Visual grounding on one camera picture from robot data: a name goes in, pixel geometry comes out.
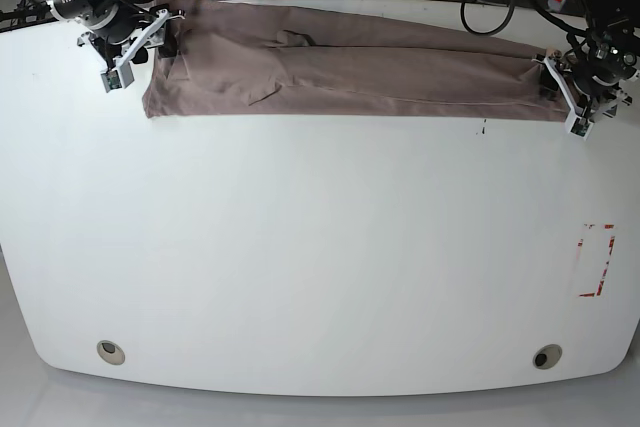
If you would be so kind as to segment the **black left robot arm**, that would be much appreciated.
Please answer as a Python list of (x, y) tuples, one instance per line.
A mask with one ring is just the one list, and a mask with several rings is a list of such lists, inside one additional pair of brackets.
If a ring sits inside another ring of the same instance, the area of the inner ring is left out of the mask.
[(639, 0), (579, 0), (568, 52), (389, 18), (171, 0), (148, 117), (362, 115), (561, 122), (610, 113), (639, 70)]

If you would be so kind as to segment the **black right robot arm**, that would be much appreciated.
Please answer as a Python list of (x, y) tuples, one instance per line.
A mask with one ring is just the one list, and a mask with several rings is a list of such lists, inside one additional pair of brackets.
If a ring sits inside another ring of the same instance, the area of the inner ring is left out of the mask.
[(148, 60), (151, 49), (175, 51), (167, 39), (166, 24), (182, 18), (157, 0), (45, 0), (54, 18), (75, 21), (88, 32), (79, 39), (101, 58), (101, 72), (109, 89), (123, 88), (133, 64)]

